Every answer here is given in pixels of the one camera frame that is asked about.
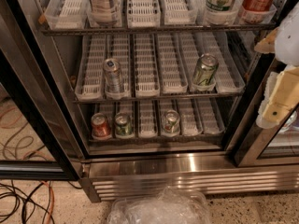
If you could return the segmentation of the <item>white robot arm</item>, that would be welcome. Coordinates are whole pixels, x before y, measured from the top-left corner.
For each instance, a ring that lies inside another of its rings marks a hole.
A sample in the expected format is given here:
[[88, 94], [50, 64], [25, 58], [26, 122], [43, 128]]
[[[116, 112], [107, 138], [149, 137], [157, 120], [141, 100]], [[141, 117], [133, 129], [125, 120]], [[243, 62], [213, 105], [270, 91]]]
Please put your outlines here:
[[256, 119], [260, 128], [270, 129], [278, 126], [299, 103], [299, 2], [254, 50], [274, 53], [278, 62], [286, 64], [282, 72], [274, 72], [267, 79]]

